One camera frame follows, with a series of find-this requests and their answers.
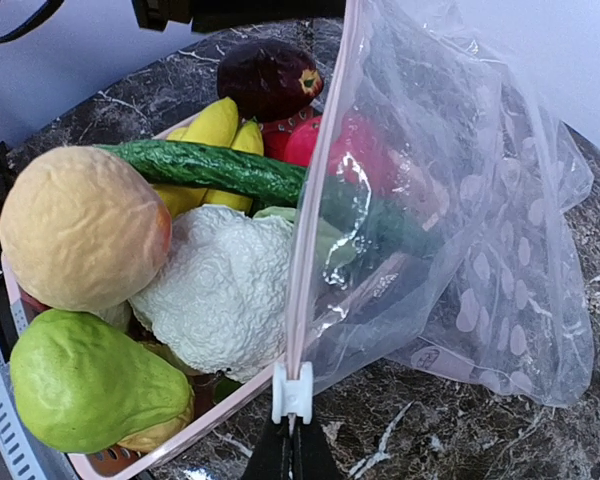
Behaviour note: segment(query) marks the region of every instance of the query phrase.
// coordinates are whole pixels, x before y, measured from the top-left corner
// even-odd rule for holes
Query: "plastic bag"
[[[291,376],[312,361],[319,392],[388,356],[547,405],[587,388],[591,326],[562,214],[592,175],[507,55],[447,1],[347,2],[296,223]],[[318,218],[343,232],[326,260],[312,260]]]

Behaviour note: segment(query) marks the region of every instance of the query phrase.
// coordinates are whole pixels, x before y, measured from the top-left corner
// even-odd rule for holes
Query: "marble countertop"
[[[231,45],[251,37],[278,37],[311,51],[326,92],[340,34],[341,25],[327,20],[218,33],[97,92],[12,150],[10,161],[20,170],[61,144],[119,143],[161,132],[216,98],[216,64]],[[337,463],[351,478],[600,480],[600,152],[575,138],[595,175],[589,198],[567,215],[597,349],[590,389],[573,407],[553,409],[378,361],[316,398]],[[152,475],[238,479],[269,402],[262,394]]]

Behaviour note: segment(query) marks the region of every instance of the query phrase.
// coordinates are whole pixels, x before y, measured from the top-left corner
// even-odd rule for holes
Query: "basket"
[[[262,129],[265,132],[271,130],[291,131],[300,121],[314,116],[314,113],[315,111],[308,107],[288,120],[263,125]],[[189,125],[196,116],[197,114],[173,125],[154,138],[166,139],[169,133],[177,128]],[[18,287],[13,273],[9,268],[8,261],[4,256],[2,257],[2,267],[14,322],[16,323],[18,332],[21,333],[45,307]],[[168,462],[190,448],[266,389],[272,375],[273,365],[270,365],[213,408],[209,408],[208,406],[205,408],[202,405],[199,406],[196,404],[195,411],[200,411],[198,407],[201,407],[204,413],[196,418],[187,428],[149,454],[141,455],[137,452],[115,446],[96,454],[68,454],[69,461],[83,480],[128,480],[148,468]]]

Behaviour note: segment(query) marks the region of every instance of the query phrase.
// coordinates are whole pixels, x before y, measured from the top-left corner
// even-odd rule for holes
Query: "cucumber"
[[[150,183],[230,191],[253,198],[259,210],[297,206],[307,172],[260,155],[196,143],[138,140],[96,146],[129,162]],[[320,216],[342,232],[357,225],[356,236],[376,259],[398,251],[431,258],[441,245],[438,235],[424,231],[388,198],[373,195],[361,205],[364,195],[357,185],[327,176]]]
[[[199,143],[138,140],[96,145],[129,162],[149,183],[207,187],[295,207],[306,169],[278,160]]]

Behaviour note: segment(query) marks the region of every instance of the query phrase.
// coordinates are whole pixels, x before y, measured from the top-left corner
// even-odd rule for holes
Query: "cauliflower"
[[[246,382],[283,352],[292,226],[220,205],[178,217],[165,266],[129,302],[187,365]]]

